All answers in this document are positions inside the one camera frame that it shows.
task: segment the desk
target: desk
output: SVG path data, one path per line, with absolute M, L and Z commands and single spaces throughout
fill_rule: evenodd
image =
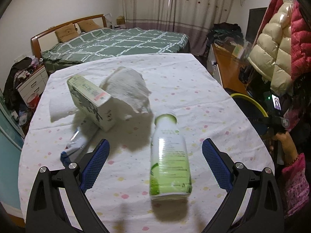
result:
M 240 67 L 244 65 L 245 63 L 231 55 L 230 52 L 212 44 L 207 58 L 207 66 L 212 66 L 214 79 L 224 89 L 231 89 L 247 95 L 245 85 L 238 79 Z

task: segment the cardboard box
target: cardboard box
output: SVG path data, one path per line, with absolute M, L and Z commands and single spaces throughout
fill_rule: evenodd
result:
M 243 46 L 241 45 L 236 45 L 233 52 L 232 52 L 232 55 L 238 59 L 241 58 L 242 54 L 244 52 L 244 49 L 243 49 Z
M 124 19 L 124 17 L 119 16 L 117 18 L 117 25 L 122 25 L 122 24 L 125 24 L 125 19 Z
M 67 80 L 74 104 L 104 131 L 116 122 L 112 96 L 82 76 Z

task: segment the bracelet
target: bracelet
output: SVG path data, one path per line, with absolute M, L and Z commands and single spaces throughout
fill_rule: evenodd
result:
M 299 154 L 297 155 L 297 157 L 292 162 L 286 163 L 285 165 L 286 166 L 291 166 L 293 163 L 295 163 L 295 161 L 298 159 L 298 157 L 299 157 Z

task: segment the green and white bottle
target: green and white bottle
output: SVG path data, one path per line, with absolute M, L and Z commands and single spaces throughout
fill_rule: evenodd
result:
M 180 133 L 173 111 L 155 116 L 156 129 L 151 141 L 151 199 L 174 200 L 192 191 L 186 141 Z

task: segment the camera screen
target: camera screen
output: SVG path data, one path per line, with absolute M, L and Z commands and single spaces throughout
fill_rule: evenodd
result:
M 281 111 L 281 104 L 280 104 L 279 97 L 272 95 L 272 100 L 273 100 L 274 108 Z

